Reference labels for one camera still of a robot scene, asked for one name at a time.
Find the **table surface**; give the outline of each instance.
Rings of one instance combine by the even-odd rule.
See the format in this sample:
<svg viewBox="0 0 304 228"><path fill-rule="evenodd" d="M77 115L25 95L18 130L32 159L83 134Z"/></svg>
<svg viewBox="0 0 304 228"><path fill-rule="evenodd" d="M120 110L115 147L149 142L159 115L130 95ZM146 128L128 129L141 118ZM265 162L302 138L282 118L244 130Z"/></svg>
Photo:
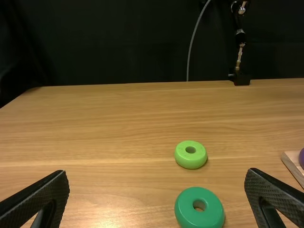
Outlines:
<svg viewBox="0 0 304 228"><path fill-rule="evenodd" d="M62 169L62 228L177 228L174 202L192 186L220 198L224 227L256 228L245 174L302 190L280 155L303 147L303 113L304 79L35 88L0 109L0 200ZM205 166L176 164L183 140L205 145Z"/></svg>

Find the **wooden board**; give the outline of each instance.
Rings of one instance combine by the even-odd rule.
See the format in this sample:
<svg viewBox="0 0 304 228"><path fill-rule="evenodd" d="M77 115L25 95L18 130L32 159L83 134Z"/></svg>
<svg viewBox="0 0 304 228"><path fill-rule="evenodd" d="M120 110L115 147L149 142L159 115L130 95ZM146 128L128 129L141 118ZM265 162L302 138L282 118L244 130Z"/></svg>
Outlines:
<svg viewBox="0 0 304 228"><path fill-rule="evenodd" d="M286 151L282 153L281 159L304 189L304 170L299 163L299 153L299 151Z"/></svg>
<svg viewBox="0 0 304 228"><path fill-rule="evenodd" d="M0 109L0 200L61 169L60 228L179 228L174 203L192 186L219 197L224 228L257 228L249 168L302 190L280 157L303 147L303 97L304 78L31 89ZM201 169L174 160L189 139L207 149Z"/></svg>

